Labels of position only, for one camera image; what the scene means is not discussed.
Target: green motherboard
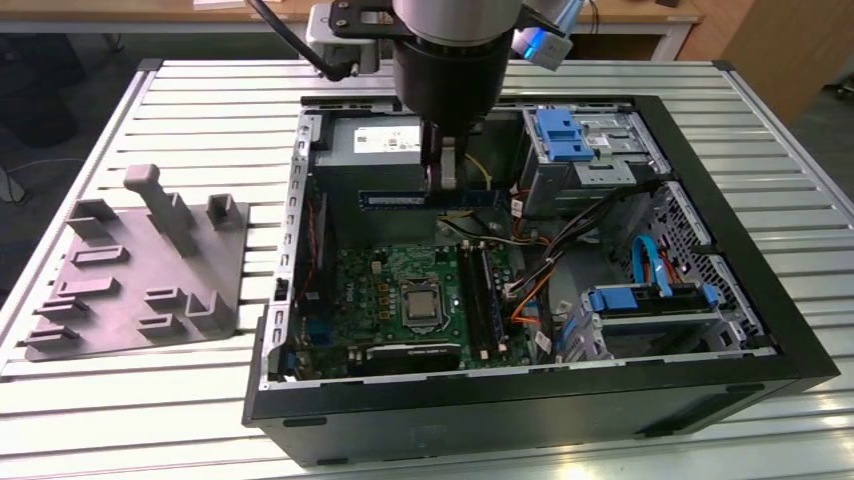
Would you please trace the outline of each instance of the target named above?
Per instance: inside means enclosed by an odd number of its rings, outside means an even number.
[[[511,280],[503,246],[488,251],[488,263],[495,285],[500,287]],[[335,270],[335,310],[324,327],[325,345],[311,349],[319,378],[352,376],[347,367],[357,354],[352,347],[397,343],[459,345],[457,369],[529,364],[523,329],[505,331],[507,351],[500,355],[488,359],[472,355],[457,247],[343,249],[337,251]]]

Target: desk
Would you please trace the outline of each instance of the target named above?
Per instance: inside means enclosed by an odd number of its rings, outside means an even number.
[[[269,478],[304,470],[240,425],[256,319],[269,296],[288,159],[304,95],[388,95],[389,72],[329,87],[304,62],[173,61],[138,72],[0,311],[0,477]],[[687,437],[324,468],[333,478],[782,477],[854,468],[854,209],[736,74],[704,62],[513,63],[505,94],[657,95],[842,376]],[[188,203],[228,192],[252,204],[242,335],[46,363],[17,342],[49,293],[77,198],[141,206],[132,163]]]
[[[272,2],[281,18],[304,31],[317,0]],[[675,60],[691,26],[703,19],[688,0],[677,8],[652,0],[597,0],[601,34],[649,34],[661,40],[652,60]],[[589,33],[592,10],[584,7],[576,34]],[[234,33],[268,32],[248,8],[194,10],[192,0],[4,0],[5,33]]]

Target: floor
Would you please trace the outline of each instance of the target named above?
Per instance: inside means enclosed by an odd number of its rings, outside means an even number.
[[[73,35],[70,41],[88,72],[88,79],[64,89],[65,102],[77,118],[78,133],[64,144],[33,150],[24,147],[0,129],[0,158],[9,169],[45,159],[69,159],[40,163],[14,173],[14,179],[32,193],[22,206],[0,203],[0,305],[14,285],[32,250],[50,222],[101,133],[104,124],[142,58],[252,59],[293,58],[279,41],[264,34],[229,35],[222,41],[213,35],[126,35],[124,50],[113,53],[100,36]],[[832,91],[816,97],[807,113],[791,127],[806,149],[854,197],[854,100],[840,102]]]

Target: motherboard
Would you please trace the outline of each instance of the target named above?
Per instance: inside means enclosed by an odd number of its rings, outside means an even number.
[[[389,358],[381,373],[412,373],[408,358],[421,353],[419,346],[448,370],[529,364],[525,333],[504,332],[499,305],[493,317],[467,314],[472,286],[460,259],[471,252],[461,246],[337,251],[333,313],[304,326],[316,378],[369,375],[359,365],[381,355]],[[488,275],[496,291],[512,277],[507,251],[497,246],[481,254],[488,272],[475,273]]]

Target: aluminum slotted table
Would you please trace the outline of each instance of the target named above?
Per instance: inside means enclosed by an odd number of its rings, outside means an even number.
[[[842,376],[695,435],[303,470],[240,425],[300,97],[392,94],[389,71],[331,84],[303,62],[150,62],[120,101],[0,312],[0,478],[759,478],[854,470],[854,209],[735,72],[708,63],[512,65],[508,94],[661,97]],[[20,341],[49,293],[77,198],[141,206],[124,167],[156,163],[188,204],[252,204],[242,335],[46,363]]]

